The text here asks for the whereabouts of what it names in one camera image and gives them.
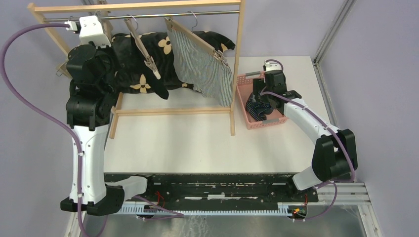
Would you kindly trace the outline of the navy striped underwear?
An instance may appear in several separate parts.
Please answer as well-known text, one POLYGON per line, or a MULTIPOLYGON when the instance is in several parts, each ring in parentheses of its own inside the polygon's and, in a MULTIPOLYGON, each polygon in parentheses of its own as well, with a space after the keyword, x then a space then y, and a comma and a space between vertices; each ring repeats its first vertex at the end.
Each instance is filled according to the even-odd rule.
POLYGON ((245 110, 255 121, 267 120, 267 115, 274 111, 269 103, 257 102, 253 93, 249 95, 246 101, 245 110))

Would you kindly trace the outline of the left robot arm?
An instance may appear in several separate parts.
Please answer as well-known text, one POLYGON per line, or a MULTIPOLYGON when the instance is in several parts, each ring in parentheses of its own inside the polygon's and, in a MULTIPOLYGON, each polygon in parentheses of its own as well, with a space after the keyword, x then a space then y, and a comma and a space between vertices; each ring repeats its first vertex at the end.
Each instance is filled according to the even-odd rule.
POLYGON ((72 79, 66 128, 73 140, 73 180, 69 196, 60 203, 63 211, 105 216, 119 212, 123 203, 136 195, 145 201, 155 196, 155 187, 142 176, 105 181, 104 150, 111 109, 118 98, 115 81, 119 67, 109 46, 83 44, 68 54, 66 68, 72 79))

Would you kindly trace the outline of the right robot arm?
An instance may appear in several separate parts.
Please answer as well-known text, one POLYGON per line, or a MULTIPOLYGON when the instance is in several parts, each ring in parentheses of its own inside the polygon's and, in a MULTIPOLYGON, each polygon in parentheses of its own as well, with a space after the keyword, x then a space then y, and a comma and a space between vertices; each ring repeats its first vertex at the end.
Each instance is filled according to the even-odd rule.
POLYGON ((254 79, 248 101, 256 104, 256 118, 277 110, 292 120, 314 144, 311 165, 287 181, 288 199, 300 200, 309 188, 355 180, 358 162, 354 133, 328 123, 309 108, 298 92, 288 90, 283 71, 266 71, 263 78, 254 79))

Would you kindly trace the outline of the grey striped underwear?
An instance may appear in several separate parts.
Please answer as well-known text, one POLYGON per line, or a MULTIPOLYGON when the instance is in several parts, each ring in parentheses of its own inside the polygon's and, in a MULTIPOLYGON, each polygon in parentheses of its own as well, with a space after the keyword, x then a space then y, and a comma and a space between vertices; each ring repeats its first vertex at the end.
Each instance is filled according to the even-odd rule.
POLYGON ((230 67, 209 55, 184 33, 168 31, 174 56, 173 66, 181 82, 192 84, 204 97, 229 107, 233 100, 233 74, 230 67))

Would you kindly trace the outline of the empty wooden clip hanger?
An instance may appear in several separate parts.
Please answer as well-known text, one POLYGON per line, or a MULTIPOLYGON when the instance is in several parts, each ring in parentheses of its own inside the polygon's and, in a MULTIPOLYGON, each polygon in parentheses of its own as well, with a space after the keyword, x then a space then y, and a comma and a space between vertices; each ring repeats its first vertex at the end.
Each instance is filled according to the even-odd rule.
POLYGON ((67 62, 65 62, 65 63, 62 63, 62 64, 58 65, 58 66, 56 67, 56 73, 55 73, 55 74, 56 74, 58 77, 60 77, 60 76, 65 76, 65 77, 67 77, 68 79, 72 79, 72 76, 71 76, 71 75, 70 75, 70 73, 68 72, 68 70, 67 70, 66 66, 67 66, 67 62))

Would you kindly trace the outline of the pink perforated plastic basket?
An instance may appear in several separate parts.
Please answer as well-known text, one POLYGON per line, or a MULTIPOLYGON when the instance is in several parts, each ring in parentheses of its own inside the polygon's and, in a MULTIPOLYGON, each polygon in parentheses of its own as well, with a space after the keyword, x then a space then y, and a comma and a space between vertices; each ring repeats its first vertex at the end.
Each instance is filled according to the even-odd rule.
POLYGON ((236 93, 239 99, 239 103, 242 109, 242 115, 244 117, 246 127, 248 130, 274 126, 285 123, 288 118, 281 114, 279 111, 274 110, 270 115, 267 115, 267 120, 255 121, 251 115, 246 111, 246 102, 252 93, 252 85, 254 79, 264 79, 264 72, 251 72, 246 74, 238 75, 236 93))

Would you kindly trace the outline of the black blanket with cream flowers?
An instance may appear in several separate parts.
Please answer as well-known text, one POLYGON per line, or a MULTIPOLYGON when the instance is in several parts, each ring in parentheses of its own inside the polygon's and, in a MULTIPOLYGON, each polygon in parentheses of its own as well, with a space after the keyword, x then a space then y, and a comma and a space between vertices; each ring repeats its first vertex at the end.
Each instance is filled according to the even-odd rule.
MULTIPOLYGON (((228 37, 213 31, 195 31, 196 35, 213 46, 216 50, 225 52, 233 50, 235 44, 228 37)), ((140 35, 148 53, 153 57, 161 81, 167 90, 178 88, 192 89, 193 84, 181 82, 176 75, 173 66, 173 51, 170 39, 166 32, 149 32, 140 35)), ((130 34, 118 33, 111 38, 112 46, 118 57, 121 69, 116 72, 116 88, 122 93, 154 93, 152 80, 155 79, 153 73, 144 63, 142 54, 136 55, 132 51, 135 41, 130 34)))

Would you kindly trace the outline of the grey metal corner rail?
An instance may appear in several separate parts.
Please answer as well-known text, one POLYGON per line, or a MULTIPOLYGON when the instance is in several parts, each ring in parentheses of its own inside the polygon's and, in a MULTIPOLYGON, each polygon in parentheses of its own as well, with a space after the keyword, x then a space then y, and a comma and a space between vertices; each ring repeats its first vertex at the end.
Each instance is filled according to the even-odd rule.
POLYGON ((333 44, 340 29, 345 24, 345 21, 356 2, 357 1, 355 0, 343 1, 312 59, 313 69, 320 87, 328 118, 333 125, 338 124, 338 118, 336 117, 335 103, 333 102, 334 87, 332 76, 334 74, 332 73, 332 66, 336 66, 338 61, 331 56, 330 53, 333 51, 333 44))

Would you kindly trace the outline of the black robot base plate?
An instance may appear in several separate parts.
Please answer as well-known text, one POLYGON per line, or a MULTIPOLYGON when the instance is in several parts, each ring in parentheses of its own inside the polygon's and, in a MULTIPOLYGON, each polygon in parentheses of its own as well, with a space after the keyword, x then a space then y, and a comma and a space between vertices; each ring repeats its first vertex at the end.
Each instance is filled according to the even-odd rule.
POLYGON ((154 173, 142 174, 142 197, 172 211, 267 211, 278 203, 312 204, 317 192, 292 191, 290 173, 154 173))

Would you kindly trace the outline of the metal clothes rail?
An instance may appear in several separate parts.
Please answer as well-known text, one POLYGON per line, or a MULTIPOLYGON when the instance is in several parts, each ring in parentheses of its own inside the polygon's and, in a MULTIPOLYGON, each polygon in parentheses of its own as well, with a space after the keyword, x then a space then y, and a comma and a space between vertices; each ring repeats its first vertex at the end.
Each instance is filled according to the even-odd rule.
MULTIPOLYGON (((128 18, 160 18, 160 17, 175 17, 175 16, 200 16, 200 15, 227 15, 227 14, 239 14, 238 10, 223 10, 223 11, 201 11, 201 12, 182 12, 182 13, 162 13, 162 14, 141 14, 141 15, 117 15, 117 16, 98 16, 100 20, 119 20, 119 19, 128 19, 128 18)), ((65 22, 70 21, 79 21, 80 17, 67 17, 67 18, 44 18, 44 22, 53 23, 53 22, 65 22)))

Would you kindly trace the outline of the wooden clothes rack frame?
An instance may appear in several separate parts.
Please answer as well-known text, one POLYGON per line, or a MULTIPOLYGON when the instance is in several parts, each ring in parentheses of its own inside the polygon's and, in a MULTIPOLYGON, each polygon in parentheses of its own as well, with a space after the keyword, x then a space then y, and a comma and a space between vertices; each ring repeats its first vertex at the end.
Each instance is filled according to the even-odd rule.
MULTIPOLYGON (((36 6, 29 3, 27 9, 34 18, 41 24, 52 26, 52 23, 44 22, 44 13, 77 13, 77 12, 111 12, 111 11, 129 11, 129 10, 148 10, 161 8, 182 8, 182 7, 208 7, 208 6, 231 6, 239 7, 239 17, 237 26, 237 39, 235 47, 235 63, 233 73, 233 100, 229 107, 188 107, 188 108, 159 108, 159 109, 136 109, 123 110, 123 93, 119 93, 116 106, 113 106, 111 113, 113 119, 110 125, 109 138, 114 139, 117 130, 119 117, 125 116, 162 116, 162 115, 196 115, 196 114, 229 114, 230 133, 235 136, 234 105, 238 78, 239 58, 242 41, 242 29, 244 22, 245 0, 179 0, 179 1, 158 1, 158 2, 137 2, 137 3, 116 3, 107 4, 105 0, 98 0, 95 5, 72 5, 72 6, 36 6)), ((45 30, 57 46, 65 55, 70 52, 70 48, 56 30, 45 30)))

